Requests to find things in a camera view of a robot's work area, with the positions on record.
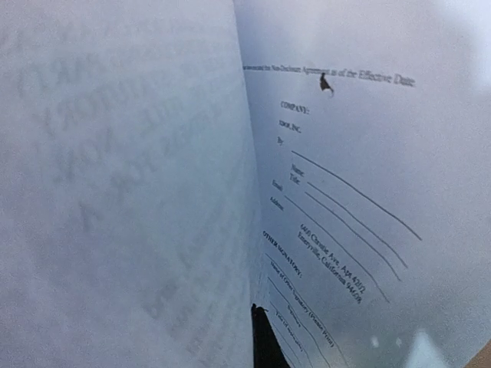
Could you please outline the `white text page sheet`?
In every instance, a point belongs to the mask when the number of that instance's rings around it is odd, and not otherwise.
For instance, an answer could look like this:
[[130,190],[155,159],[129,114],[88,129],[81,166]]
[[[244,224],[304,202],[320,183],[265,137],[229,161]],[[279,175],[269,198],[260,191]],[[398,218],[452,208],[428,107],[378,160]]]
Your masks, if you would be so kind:
[[251,367],[231,1],[1,3],[1,365]]

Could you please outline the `brown plastic folder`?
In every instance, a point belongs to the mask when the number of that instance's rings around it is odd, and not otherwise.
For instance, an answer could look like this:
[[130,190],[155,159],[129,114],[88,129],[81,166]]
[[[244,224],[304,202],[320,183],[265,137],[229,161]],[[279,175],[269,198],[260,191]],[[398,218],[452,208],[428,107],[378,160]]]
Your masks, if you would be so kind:
[[491,343],[485,345],[464,368],[491,368]]

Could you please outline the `white signature page sheet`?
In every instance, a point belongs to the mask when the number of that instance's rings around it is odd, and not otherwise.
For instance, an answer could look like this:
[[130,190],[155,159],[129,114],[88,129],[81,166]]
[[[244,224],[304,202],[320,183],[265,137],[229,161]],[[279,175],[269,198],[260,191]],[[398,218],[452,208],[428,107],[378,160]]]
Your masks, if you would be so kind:
[[237,1],[292,367],[463,367],[490,339],[490,3]]

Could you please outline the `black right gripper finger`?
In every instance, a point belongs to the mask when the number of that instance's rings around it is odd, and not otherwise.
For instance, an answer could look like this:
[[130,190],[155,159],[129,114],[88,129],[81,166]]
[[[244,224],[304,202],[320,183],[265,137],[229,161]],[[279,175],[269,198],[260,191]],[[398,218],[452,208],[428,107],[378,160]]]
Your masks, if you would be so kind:
[[269,323],[266,309],[253,304],[251,315],[254,367],[289,368],[290,366]]

